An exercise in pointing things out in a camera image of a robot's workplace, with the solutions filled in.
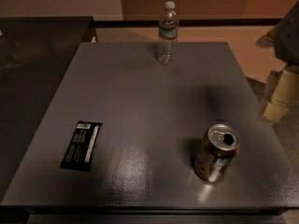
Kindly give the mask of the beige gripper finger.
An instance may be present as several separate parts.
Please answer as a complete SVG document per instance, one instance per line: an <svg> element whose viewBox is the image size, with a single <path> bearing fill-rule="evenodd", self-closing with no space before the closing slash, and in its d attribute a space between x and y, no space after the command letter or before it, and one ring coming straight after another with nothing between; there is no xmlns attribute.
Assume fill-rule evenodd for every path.
<svg viewBox="0 0 299 224"><path fill-rule="evenodd" d="M273 48L276 43L276 38L278 34L278 26L271 28L265 35L261 36L257 41L256 45L261 48Z"/></svg>
<svg viewBox="0 0 299 224"><path fill-rule="evenodd" d="M270 72L264 88L260 117L279 121L298 101L299 66L287 63L279 72Z"/></svg>

